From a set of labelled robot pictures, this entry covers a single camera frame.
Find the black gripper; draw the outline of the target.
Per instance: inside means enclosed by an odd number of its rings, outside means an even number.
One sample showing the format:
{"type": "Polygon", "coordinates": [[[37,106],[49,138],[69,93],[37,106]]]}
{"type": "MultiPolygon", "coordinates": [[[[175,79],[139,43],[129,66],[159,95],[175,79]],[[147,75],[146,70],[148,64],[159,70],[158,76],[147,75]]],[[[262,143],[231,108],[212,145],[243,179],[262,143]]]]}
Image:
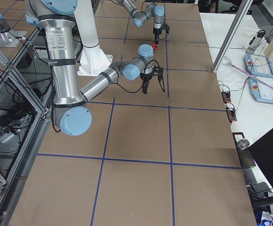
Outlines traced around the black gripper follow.
{"type": "Polygon", "coordinates": [[[149,87],[149,80],[153,77],[153,75],[151,73],[149,73],[149,74],[141,73],[140,77],[143,80],[143,83],[142,83],[142,93],[143,94],[147,94],[148,87],[149,87]]]}
{"type": "Polygon", "coordinates": [[[159,41],[160,41],[159,35],[161,35],[161,33],[162,33],[162,29],[161,28],[155,28],[155,27],[153,28],[154,41],[158,45],[159,45],[159,41]]]}

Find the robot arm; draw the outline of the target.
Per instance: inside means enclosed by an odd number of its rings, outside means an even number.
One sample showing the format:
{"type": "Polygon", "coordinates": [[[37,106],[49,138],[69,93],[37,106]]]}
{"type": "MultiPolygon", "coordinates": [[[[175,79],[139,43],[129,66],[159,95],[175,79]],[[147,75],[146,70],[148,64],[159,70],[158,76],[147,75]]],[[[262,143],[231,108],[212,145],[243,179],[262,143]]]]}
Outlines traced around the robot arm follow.
{"type": "Polygon", "coordinates": [[[139,11],[129,0],[117,0],[117,5],[123,6],[130,16],[133,18],[136,27],[142,26],[147,20],[153,18],[153,49],[157,49],[160,42],[160,35],[165,30],[166,35],[169,34],[169,25],[166,23],[165,8],[149,2],[143,11],[139,11]]]}
{"type": "Polygon", "coordinates": [[[86,132],[92,115],[86,103],[120,76],[133,81],[152,72],[153,48],[143,44],[130,61],[113,62],[100,48],[89,0],[27,0],[26,21],[45,29],[53,74],[51,120],[71,136],[86,132]]]}

